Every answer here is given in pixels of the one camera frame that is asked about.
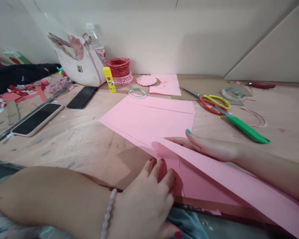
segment red fingernail polish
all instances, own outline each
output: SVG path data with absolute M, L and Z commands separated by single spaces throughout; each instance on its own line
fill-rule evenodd
M 183 238 L 183 234 L 181 232 L 176 232 L 174 237 L 181 239 L 181 238 Z

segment phone screen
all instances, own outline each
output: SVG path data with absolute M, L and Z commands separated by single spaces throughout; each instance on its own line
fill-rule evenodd
M 36 127 L 38 127 L 44 120 L 46 120 L 50 115 L 53 114 L 62 105 L 59 104 L 46 104 L 40 110 L 35 112 L 25 121 L 23 121 L 19 126 L 14 128 L 11 132 L 27 135 L 31 133 Z
M 83 87 L 83 89 L 73 98 L 73 100 L 71 100 L 66 107 L 69 109 L 83 109 L 97 90 L 97 87 Z

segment white wall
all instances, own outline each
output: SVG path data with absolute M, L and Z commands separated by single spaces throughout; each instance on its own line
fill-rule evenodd
M 299 82 L 299 5 L 226 79 Z
M 56 61 L 47 32 L 66 38 L 48 12 L 73 33 L 97 24 L 107 55 L 130 58 L 133 73 L 224 76 L 296 0 L 21 1 L 27 11 L 20 0 L 9 0 L 19 11 L 0 9 L 0 45 L 33 63 Z
M 0 59 L 10 62 L 3 55 L 3 47 L 19 51 L 32 63 L 58 62 L 54 50 L 17 0 L 0 0 Z

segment black cloth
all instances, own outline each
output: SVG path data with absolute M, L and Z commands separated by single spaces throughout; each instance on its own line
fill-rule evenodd
M 26 85 L 56 73 L 60 64 L 22 64 L 0 66 L 0 95 L 10 85 Z

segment smartphone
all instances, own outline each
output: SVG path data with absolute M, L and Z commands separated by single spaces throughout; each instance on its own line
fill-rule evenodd
M 30 137 L 49 122 L 62 108 L 63 105 L 61 104 L 48 103 L 11 130 L 11 133 Z
M 97 87 L 83 87 L 83 89 L 73 98 L 73 100 L 71 100 L 66 107 L 69 109 L 83 109 L 97 90 Z

